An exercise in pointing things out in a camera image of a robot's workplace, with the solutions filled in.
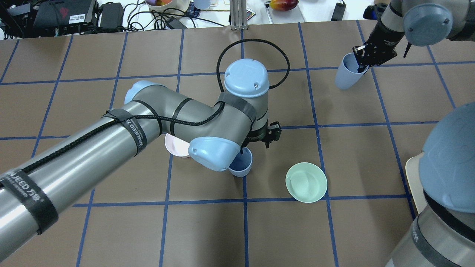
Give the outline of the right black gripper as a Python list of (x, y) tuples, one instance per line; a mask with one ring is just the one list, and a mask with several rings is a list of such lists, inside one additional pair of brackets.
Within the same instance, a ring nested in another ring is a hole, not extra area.
[(365, 73), (369, 67), (380, 66), (395, 58), (395, 47), (404, 35), (404, 32), (389, 29), (379, 20), (364, 44), (352, 49), (358, 64), (357, 73)]

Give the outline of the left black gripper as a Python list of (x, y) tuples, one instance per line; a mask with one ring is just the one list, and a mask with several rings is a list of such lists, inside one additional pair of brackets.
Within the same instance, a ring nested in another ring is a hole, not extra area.
[(282, 133), (280, 122), (273, 122), (268, 125), (266, 122), (261, 128), (248, 132), (241, 144), (240, 154), (244, 154), (245, 147), (253, 142), (263, 142), (266, 149), (269, 149), (272, 142), (278, 141)]

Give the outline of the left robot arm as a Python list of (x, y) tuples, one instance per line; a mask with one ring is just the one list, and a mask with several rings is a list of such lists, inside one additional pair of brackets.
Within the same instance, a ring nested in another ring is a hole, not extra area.
[[(268, 71), (257, 60), (239, 59), (220, 72), (224, 54), (243, 42), (266, 43), (284, 57), (287, 70), (270, 86)], [(250, 142), (279, 139), (278, 122), (268, 124), (268, 91), (280, 86), (290, 73), (287, 55), (275, 44), (244, 39), (226, 47), (216, 66), (220, 95), (212, 106), (178, 93), (177, 89), (148, 80), (133, 84), (124, 106), (108, 109), (91, 126), (63, 138), (57, 146), (31, 157), (1, 175), (1, 262), (36, 235), (44, 234), (59, 215), (85, 193), (139, 155), (160, 135), (190, 143), (192, 159), (214, 171), (225, 171)], [(68, 123), (53, 123), (52, 133), (68, 133), (79, 115), (105, 108), (105, 93), (112, 92), (112, 77), (1, 83), (1, 141), (43, 139), (57, 89), (70, 89), (62, 101)]]

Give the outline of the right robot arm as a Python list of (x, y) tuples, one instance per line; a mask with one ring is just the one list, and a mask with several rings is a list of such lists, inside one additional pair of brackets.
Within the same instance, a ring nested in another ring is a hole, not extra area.
[[(363, 45), (353, 48), (356, 72), (410, 47), (443, 40), (474, 41), (473, 0), (392, 0)], [(406, 172), (419, 178), (423, 208), (390, 254), (387, 267), (474, 266), (474, 102), (433, 104), (438, 123)]]

